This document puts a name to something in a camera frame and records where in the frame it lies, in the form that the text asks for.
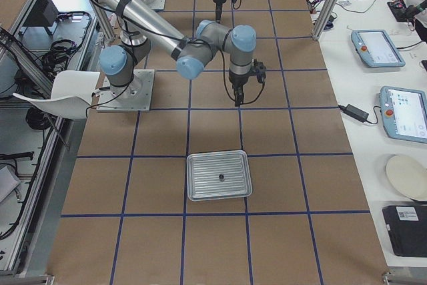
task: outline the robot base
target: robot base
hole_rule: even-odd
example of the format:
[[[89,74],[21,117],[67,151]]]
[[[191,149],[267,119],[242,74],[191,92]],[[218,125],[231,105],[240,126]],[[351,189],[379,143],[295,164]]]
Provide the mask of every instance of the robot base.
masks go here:
[[[165,9],[166,0],[155,0],[150,3],[148,6],[154,11],[161,11]]]
[[[151,104],[151,95],[153,93],[154,84],[153,69],[135,69],[133,74],[142,82],[142,88],[129,99],[115,99],[106,103],[105,105],[97,106],[97,111],[100,112],[118,112],[118,111],[149,111]],[[104,79],[103,87],[109,86],[107,78]],[[105,103],[113,98],[110,91],[103,91],[99,96],[99,103]]]

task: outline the tablet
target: tablet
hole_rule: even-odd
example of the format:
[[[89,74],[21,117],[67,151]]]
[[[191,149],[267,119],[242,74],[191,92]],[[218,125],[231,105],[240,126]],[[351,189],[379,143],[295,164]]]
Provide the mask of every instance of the tablet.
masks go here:
[[[352,42],[368,67],[405,66],[405,61],[385,30],[354,30]]]
[[[415,89],[383,87],[381,116],[391,138],[427,143],[426,94]]]

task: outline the blue tablet frame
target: blue tablet frame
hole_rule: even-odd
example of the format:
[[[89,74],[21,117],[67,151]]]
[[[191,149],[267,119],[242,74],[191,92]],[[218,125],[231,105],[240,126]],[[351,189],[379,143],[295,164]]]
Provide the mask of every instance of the blue tablet frame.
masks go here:
[[[387,41],[388,45],[390,45],[390,48],[392,49],[395,57],[397,58],[397,62],[394,63],[376,63],[368,50],[363,51],[362,47],[366,46],[364,43],[362,36],[360,33],[381,33],[384,36],[384,39]],[[403,60],[402,56],[400,55],[399,51],[396,49],[396,46],[393,44],[392,40],[388,36],[387,32],[382,29],[371,29],[371,30],[353,30],[352,31],[352,42],[354,47],[356,48],[356,51],[358,52],[360,58],[362,61],[368,66],[372,68],[378,68],[378,67],[403,67],[405,66],[405,61]]]
[[[394,90],[400,90],[400,91],[407,91],[410,93],[419,93],[421,95],[422,99],[422,107],[424,110],[424,120],[426,120],[427,123],[427,98],[426,94],[423,91],[415,90],[415,89],[406,89],[406,88],[399,88],[399,87],[390,87],[390,86],[384,86],[381,88],[380,91],[380,106],[381,106],[381,116],[382,116],[382,123],[384,125],[384,129],[386,130],[386,133],[389,137],[394,139],[402,139],[402,140],[409,140],[409,141],[416,141],[418,143],[425,143],[427,144],[427,135],[426,138],[421,137],[414,137],[414,136],[408,136],[408,135],[400,135],[397,133],[396,128],[396,118],[394,114],[394,107],[393,107],[393,101],[390,97],[390,94],[388,93],[389,89]],[[391,109],[393,111],[393,115],[389,116],[386,114],[386,112]]]

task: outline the white label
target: white label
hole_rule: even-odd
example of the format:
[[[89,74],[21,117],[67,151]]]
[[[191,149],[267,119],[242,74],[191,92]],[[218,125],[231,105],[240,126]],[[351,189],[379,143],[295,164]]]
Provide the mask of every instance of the white label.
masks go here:
[[[415,208],[413,207],[396,207],[400,220],[412,220],[417,222],[418,216],[416,215]]]

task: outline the white plate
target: white plate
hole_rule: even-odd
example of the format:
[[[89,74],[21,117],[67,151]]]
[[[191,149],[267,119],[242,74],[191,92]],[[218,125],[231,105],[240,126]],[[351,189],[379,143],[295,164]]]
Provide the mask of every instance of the white plate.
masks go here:
[[[427,170],[414,158],[391,157],[386,165],[388,180],[401,194],[420,202],[427,201]]]

